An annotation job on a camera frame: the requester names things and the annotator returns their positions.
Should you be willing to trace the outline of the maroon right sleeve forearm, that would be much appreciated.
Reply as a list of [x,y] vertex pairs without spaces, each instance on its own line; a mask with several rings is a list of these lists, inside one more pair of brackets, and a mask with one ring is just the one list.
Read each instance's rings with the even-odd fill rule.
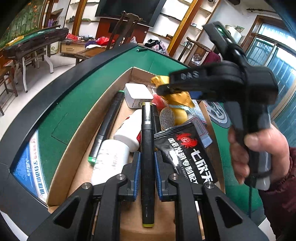
[[260,191],[264,213],[276,238],[295,239],[295,148],[290,147],[290,169],[269,190]]

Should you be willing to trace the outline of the person's right hand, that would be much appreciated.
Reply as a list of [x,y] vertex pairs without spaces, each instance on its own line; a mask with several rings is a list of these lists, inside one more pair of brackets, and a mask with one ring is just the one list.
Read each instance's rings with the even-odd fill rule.
[[[234,128],[229,128],[228,141],[230,143],[231,164],[235,178],[239,184],[243,184],[245,178],[250,175],[250,168],[248,166],[249,154],[237,142]],[[266,151],[271,154],[271,183],[283,179],[288,174],[290,169],[288,142],[285,136],[275,126],[272,125],[269,129],[246,135],[244,137],[244,143],[252,151]]]

